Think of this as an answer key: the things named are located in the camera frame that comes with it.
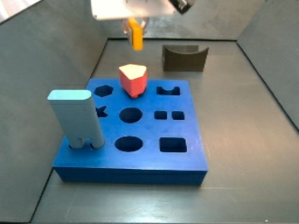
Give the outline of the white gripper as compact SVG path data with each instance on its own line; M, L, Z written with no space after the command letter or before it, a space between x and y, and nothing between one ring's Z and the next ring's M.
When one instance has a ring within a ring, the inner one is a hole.
M92 16L96 20L122 19L122 33L129 39L126 18L141 18L142 32L146 32L149 17L184 14L194 5L194 0L89 0Z

